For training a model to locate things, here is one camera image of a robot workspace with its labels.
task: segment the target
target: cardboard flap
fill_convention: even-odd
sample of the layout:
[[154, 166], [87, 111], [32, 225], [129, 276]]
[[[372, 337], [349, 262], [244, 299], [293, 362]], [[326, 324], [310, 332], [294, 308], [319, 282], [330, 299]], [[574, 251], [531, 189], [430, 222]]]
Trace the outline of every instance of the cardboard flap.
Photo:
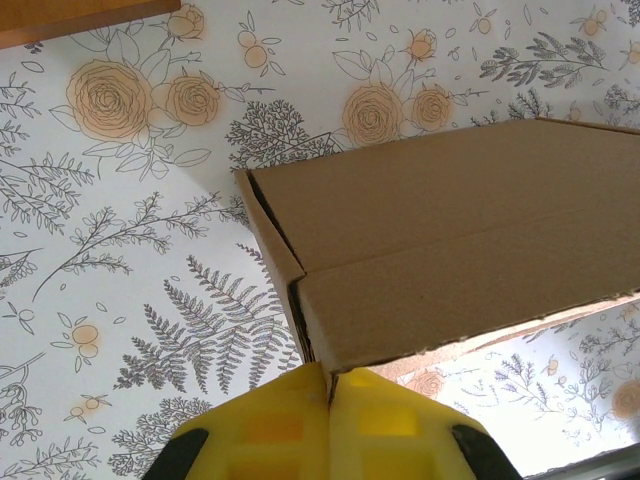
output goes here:
[[635, 133], [509, 122], [257, 170], [243, 191], [301, 344], [331, 381], [639, 289]]
[[343, 372], [630, 294], [639, 222], [636, 197], [310, 273], [298, 294], [316, 356]]
[[237, 171], [235, 178], [242, 192], [252, 231], [260, 250], [265, 254], [264, 262], [285, 310], [289, 329], [296, 333], [293, 336], [296, 346], [305, 360], [312, 361], [313, 352], [307, 340], [305, 322], [299, 314], [296, 294], [292, 291], [296, 281], [304, 277], [304, 270], [278, 231], [277, 224], [269, 217], [268, 206], [266, 202], [263, 205], [260, 189], [257, 186], [254, 188], [251, 172]]
[[635, 135], [525, 120], [254, 175], [304, 270], [314, 272], [632, 197], [639, 149]]

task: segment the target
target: black rubber grip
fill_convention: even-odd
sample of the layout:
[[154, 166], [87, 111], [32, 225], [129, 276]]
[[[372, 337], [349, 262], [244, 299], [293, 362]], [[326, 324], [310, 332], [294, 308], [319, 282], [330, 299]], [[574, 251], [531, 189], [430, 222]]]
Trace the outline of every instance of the black rubber grip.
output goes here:
[[208, 436], [205, 429], [195, 428], [172, 438], [142, 480], [186, 480]]
[[522, 480], [496, 441], [467, 425], [452, 429], [460, 451], [477, 480]]

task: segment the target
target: wooden edge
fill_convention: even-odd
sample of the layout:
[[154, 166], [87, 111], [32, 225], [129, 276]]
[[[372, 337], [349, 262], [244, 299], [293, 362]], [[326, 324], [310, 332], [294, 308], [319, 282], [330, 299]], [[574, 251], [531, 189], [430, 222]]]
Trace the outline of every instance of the wooden edge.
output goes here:
[[[31, 4], [26, 3], [24, 8], [30, 8], [30, 6]], [[146, 0], [136, 5], [96, 12], [80, 17], [58, 21], [52, 19], [52, 23], [46, 25], [19, 25], [17, 28], [11, 30], [0, 31], [0, 49], [35, 43], [109, 25], [117, 25], [139, 18], [161, 15], [179, 10], [180, 6], [180, 0]]]

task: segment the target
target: yellow plastic object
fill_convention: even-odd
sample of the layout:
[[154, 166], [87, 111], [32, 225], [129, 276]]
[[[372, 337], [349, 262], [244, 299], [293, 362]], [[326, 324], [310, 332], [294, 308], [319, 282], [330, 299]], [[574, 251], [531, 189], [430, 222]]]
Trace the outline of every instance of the yellow plastic object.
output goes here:
[[182, 425], [143, 480], [522, 480], [482, 425], [377, 374], [307, 364]]
[[327, 480], [326, 398], [310, 363], [186, 422], [209, 432], [186, 480]]
[[451, 428], [486, 433], [466, 415], [363, 368], [340, 377], [330, 425], [331, 480], [475, 480]]

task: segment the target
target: leaf illustration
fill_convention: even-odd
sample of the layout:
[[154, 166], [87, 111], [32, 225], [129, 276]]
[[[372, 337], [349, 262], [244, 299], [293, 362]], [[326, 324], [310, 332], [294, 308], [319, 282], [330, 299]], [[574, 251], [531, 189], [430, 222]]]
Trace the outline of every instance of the leaf illustration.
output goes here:
[[373, 64], [373, 68], [371, 69], [371, 76], [369, 77], [369, 81], [372, 86], [380, 87], [387, 86], [390, 87], [393, 85], [393, 74], [391, 73], [391, 69], [389, 65], [380, 60], [376, 60]]
[[247, 103], [242, 121], [231, 123], [225, 137], [239, 145], [238, 154], [231, 154], [233, 168], [258, 168], [314, 158], [342, 149], [331, 139], [331, 133], [311, 137], [302, 128], [302, 116], [289, 103]]
[[81, 47], [91, 50], [92, 52], [104, 52], [107, 49], [107, 42], [98, 36], [94, 30], [72, 33], [69, 37]]
[[466, 107], [469, 105], [469, 102], [467, 101], [467, 98], [464, 95], [451, 95], [451, 99], [453, 100], [453, 103], [455, 103], [456, 105], [461, 105], [463, 107]]
[[531, 25], [531, 12], [529, 11], [529, 6], [527, 4], [524, 5], [524, 18], [529, 25]]
[[58, 312], [58, 318], [65, 327], [71, 328], [73, 326], [69, 317], [67, 317], [64, 313]]
[[409, 69], [404, 72], [400, 78], [398, 78], [393, 88], [401, 102], [404, 103], [409, 100], [413, 93], [413, 70]]
[[38, 62], [22, 62], [22, 66], [33, 73], [44, 73], [44, 67]]
[[623, 363], [613, 367], [613, 373], [621, 380], [628, 380], [633, 375], [633, 364], [631, 362]]
[[69, 342], [51, 342], [51, 346], [56, 348], [73, 348], [73, 344]]
[[122, 147], [118, 142], [101, 142], [82, 152], [88, 157], [114, 157], [118, 150]]
[[162, 180], [169, 173], [169, 167], [161, 160], [156, 160], [151, 164], [151, 174], [158, 180]]
[[[252, 255], [259, 252], [248, 250]], [[193, 256], [187, 259], [189, 270], [199, 282], [206, 304], [195, 295], [180, 290], [165, 280], [164, 289], [183, 322], [171, 323], [145, 305], [145, 316], [157, 343], [140, 338], [132, 340], [139, 356], [124, 355], [115, 388], [131, 388], [149, 382], [163, 388], [169, 381], [184, 389], [186, 366], [190, 363], [200, 389], [208, 392], [208, 374], [215, 367], [220, 389], [229, 392], [231, 381], [243, 363], [252, 356], [251, 385], [257, 385], [268, 365], [285, 355], [292, 358], [290, 334], [283, 326], [282, 307], [271, 287], [256, 293], [255, 285], [242, 287], [243, 279], [211, 272]]]
[[149, 163], [146, 153], [132, 153], [116, 168], [116, 172], [133, 172], [144, 168]]
[[111, 455], [107, 462], [114, 475], [144, 477], [172, 433], [186, 421], [211, 408], [212, 404], [198, 398], [175, 397], [162, 400], [156, 412], [140, 415], [132, 423], [135, 425], [133, 430], [120, 430], [113, 437], [113, 442], [121, 450]]
[[136, 35], [137, 33], [140, 32], [140, 30], [142, 30], [142, 27], [144, 27], [144, 20], [142, 19], [133, 20], [132, 22], [129, 22], [129, 26], [127, 27], [127, 33], [129, 35]]
[[164, 138], [176, 138], [187, 131], [187, 126], [184, 123], [180, 123], [169, 130], [163, 135]]
[[273, 69], [273, 71], [276, 72], [278, 75], [286, 75], [282, 67], [277, 62], [273, 62], [273, 61], [269, 62], [269, 65], [271, 65], [271, 68]]
[[244, 103], [246, 100], [244, 98], [244, 94], [242, 93], [241, 90], [238, 90], [237, 88], [225, 88], [224, 89], [224, 94], [227, 98], [235, 101], [235, 102], [240, 102], [240, 103]]
[[80, 125], [76, 121], [76, 118], [73, 115], [73, 109], [68, 105], [60, 105], [58, 107], [54, 107], [49, 110], [51, 115], [58, 120], [62, 125], [67, 127], [69, 130], [73, 132], [80, 131]]
[[128, 221], [117, 218], [110, 206], [84, 217], [82, 221], [88, 227], [86, 233], [77, 229], [76, 234], [71, 237], [71, 241], [78, 246], [78, 250], [44, 279], [36, 289], [33, 298], [35, 299], [44, 285], [60, 272], [79, 275], [88, 269], [103, 268], [109, 272], [121, 271], [125, 274], [131, 272], [132, 269], [124, 261], [123, 256], [117, 257], [108, 252], [100, 252], [102, 248], [150, 245], [163, 255], [171, 247], [171, 236], [159, 234], [157, 230], [159, 227], [180, 232], [187, 238], [200, 238], [206, 236], [208, 230], [199, 224], [202, 218], [211, 219], [212, 214], [220, 217], [227, 216], [226, 218], [231, 215], [230, 208], [218, 208], [219, 197], [216, 194], [194, 197], [192, 201], [185, 202], [182, 213], [174, 210], [173, 213], [165, 216], [161, 216], [160, 213], [161, 199], [162, 196], [154, 192], [142, 201], [136, 202], [137, 212], [133, 219]]
[[117, 30], [107, 46], [107, 58], [111, 62], [136, 65], [140, 61], [138, 44], [122, 30]]
[[369, 70], [363, 67], [360, 54], [356, 52], [334, 52], [333, 58], [344, 73], [356, 80], [367, 80]]
[[179, 167], [194, 167], [205, 162], [210, 155], [211, 150], [204, 148], [189, 150], [188, 152], [178, 155], [174, 163]]
[[151, 87], [160, 85], [167, 79], [170, 60], [171, 52], [167, 49], [163, 49], [153, 53], [149, 58], [142, 62], [142, 65], [140, 65], [140, 73], [149, 80]]

